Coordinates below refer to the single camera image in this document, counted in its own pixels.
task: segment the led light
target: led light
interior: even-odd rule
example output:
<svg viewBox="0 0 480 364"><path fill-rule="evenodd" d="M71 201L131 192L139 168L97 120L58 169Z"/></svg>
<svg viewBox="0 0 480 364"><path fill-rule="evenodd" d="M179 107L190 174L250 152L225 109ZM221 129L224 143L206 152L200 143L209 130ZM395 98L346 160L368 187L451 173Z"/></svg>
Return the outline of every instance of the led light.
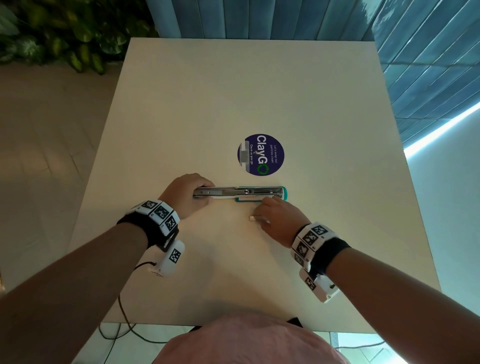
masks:
<svg viewBox="0 0 480 364"><path fill-rule="evenodd" d="M442 125L440 128L435 129L433 132L430 134L424 136L420 140L416 141L413 143L411 146L408 148L405 148L403 151L405 153L405 156L410 158L412 155L417 153L419 150L423 149L425 146L439 138L442 134L450 130L452 127L457 125L459 122L461 122L463 119L465 119L468 115L476 112L478 109L480 109L480 102L471 108L469 108L467 111L462 112L460 115L455 116L452 120L447 122L446 124Z"/></svg>

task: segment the person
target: person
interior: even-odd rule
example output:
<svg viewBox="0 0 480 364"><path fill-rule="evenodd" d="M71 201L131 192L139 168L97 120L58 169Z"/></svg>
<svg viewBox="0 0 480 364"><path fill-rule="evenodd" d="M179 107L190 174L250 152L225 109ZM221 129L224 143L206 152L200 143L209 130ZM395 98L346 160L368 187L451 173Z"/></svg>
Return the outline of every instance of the person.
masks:
<svg viewBox="0 0 480 364"><path fill-rule="evenodd" d="M187 218L210 203L192 197L214 186L198 174L162 193ZM310 220L280 198L256 208L262 229L286 248ZM101 322L148 246L143 229L119 223L0 299L2 363L71 363ZM422 282L353 247L326 267L378 334L410 364L478 363L480 318ZM235 314L173 338L154 363L347 363L312 332L273 317Z"/></svg>

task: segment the hand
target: hand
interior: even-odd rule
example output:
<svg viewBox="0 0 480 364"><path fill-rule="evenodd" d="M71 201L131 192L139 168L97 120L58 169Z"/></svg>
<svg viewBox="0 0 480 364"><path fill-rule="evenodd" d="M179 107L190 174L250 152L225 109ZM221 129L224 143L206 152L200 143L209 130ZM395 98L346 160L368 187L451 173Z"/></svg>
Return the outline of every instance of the hand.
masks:
<svg viewBox="0 0 480 364"><path fill-rule="evenodd" d="M180 219L184 219L212 201L211 197L194 198L193 191L197 187L215 187L215 185L198 173L184 174L174 179L158 199L165 201L177 212Z"/></svg>
<svg viewBox="0 0 480 364"><path fill-rule="evenodd" d="M308 217L298 208L277 196L265 197L253 214L261 215L270 221L268 223L258 220L263 231L287 248L292 247L298 230L304 225L311 224Z"/></svg>

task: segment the green recycling symbol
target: green recycling symbol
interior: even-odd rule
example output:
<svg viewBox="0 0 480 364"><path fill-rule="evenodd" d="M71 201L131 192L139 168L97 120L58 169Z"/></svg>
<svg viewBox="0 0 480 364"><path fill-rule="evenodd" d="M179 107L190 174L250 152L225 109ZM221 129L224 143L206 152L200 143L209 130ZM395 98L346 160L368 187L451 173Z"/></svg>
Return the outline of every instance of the green recycling symbol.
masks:
<svg viewBox="0 0 480 364"><path fill-rule="evenodd" d="M261 167L265 167L265 170L264 170L264 171L261 171L261 170L260 170ZM257 167L258 173L260 173L260 174L263 175L263 176L266 175L266 174L268 174L268 171L269 171L269 170L270 170L270 168L269 168L268 165L266 165L266 164L259 164L258 167Z"/></svg>

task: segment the round sticker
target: round sticker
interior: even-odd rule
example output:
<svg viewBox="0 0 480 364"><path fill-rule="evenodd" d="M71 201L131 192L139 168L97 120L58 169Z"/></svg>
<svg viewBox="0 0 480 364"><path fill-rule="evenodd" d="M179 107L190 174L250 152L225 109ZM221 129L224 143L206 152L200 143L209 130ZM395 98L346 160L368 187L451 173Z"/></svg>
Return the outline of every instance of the round sticker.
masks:
<svg viewBox="0 0 480 364"><path fill-rule="evenodd" d="M267 134L254 134L239 146L237 158L255 176L269 176L280 169L285 158L282 145Z"/></svg>

